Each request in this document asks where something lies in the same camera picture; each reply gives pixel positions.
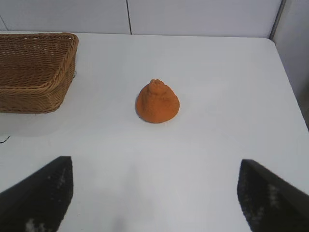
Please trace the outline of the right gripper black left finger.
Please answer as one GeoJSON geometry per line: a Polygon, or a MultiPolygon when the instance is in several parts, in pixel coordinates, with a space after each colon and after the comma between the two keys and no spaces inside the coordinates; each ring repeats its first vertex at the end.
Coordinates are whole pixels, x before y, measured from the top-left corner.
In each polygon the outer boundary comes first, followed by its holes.
{"type": "Polygon", "coordinates": [[[73,197],[70,156],[60,156],[0,194],[2,232],[56,232],[73,197]]]}

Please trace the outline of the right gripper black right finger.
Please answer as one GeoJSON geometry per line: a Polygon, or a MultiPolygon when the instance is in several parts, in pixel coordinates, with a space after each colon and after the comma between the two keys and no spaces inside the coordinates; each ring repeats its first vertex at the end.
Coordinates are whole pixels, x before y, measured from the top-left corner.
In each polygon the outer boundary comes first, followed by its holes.
{"type": "Polygon", "coordinates": [[[252,159],[243,159],[237,196],[253,232],[307,232],[309,196],[252,159]]]}

